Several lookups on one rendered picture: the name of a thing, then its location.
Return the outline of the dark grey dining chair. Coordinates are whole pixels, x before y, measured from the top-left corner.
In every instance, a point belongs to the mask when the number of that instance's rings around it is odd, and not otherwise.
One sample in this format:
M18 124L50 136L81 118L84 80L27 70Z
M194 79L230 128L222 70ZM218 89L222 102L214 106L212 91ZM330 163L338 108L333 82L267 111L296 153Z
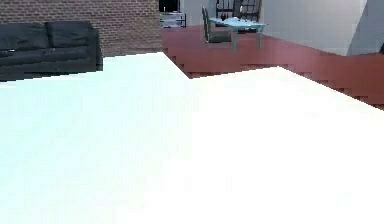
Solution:
M208 18L208 10L202 8L204 38L207 43L222 43L231 41L231 33L229 31L215 31L211 29L211 23Z

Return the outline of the white low shelf unit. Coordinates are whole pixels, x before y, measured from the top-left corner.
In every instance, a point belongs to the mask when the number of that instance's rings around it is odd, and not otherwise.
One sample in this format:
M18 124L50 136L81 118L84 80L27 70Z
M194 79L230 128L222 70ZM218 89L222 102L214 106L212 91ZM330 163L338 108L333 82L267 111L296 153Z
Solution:
M185 28L186 14L183 12L161 12L160 26L162 28Z

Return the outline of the pale blue dining table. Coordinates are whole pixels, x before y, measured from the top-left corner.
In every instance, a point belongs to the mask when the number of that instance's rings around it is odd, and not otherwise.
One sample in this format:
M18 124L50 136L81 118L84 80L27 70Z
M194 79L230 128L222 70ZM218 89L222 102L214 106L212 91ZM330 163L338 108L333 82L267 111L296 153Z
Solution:
M239 19L237 17L227 18L225 20L222 20L220 18L210 17L209 22L228 27L229 30L234 34L234 37L232 38L233 52L235 52L237 48L237 36L238 36L238 31L240 29L245 29L245 28L256 29L259 34L258 48L261 48L262 46L262 35L263 35L264 28L266 27L265 23L255 22L255 21L246 20L246 19Z

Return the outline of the black slatted chair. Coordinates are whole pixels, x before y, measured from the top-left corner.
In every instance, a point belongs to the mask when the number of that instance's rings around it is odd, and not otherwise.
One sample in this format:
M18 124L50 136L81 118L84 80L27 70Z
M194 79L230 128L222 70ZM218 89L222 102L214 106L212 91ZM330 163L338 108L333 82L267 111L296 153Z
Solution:
M232 17L234 13L235 0L216 0L215 16L220 18L222 14Z
M260 20L262 0L241 0L240 17L245 20L258 22Z

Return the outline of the black sofa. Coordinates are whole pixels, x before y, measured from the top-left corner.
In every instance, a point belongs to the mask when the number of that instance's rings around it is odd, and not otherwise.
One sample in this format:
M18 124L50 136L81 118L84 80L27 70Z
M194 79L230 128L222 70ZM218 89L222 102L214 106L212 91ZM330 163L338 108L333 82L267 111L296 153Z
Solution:
M0 24L0 82L103 70L90 21Z

